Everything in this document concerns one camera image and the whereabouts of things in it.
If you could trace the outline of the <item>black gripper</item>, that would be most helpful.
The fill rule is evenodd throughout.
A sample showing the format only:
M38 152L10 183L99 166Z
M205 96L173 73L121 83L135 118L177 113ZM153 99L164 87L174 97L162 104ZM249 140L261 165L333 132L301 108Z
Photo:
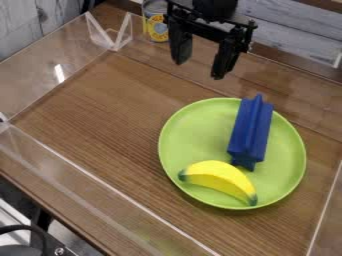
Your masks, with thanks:
M193 23L208 25L230 24L244 31L242 52L250 48L257 22L248 16L237 13L240 0L168 0L168 16L177 16ZM193 34L188 27L174 18L169 19L169 38L172 58L177 65L182 65L193 55ZM220 43L220 50L212 67L212 77L216 80L225 78L233 71L240 57L240 43L236 38L228 37Z

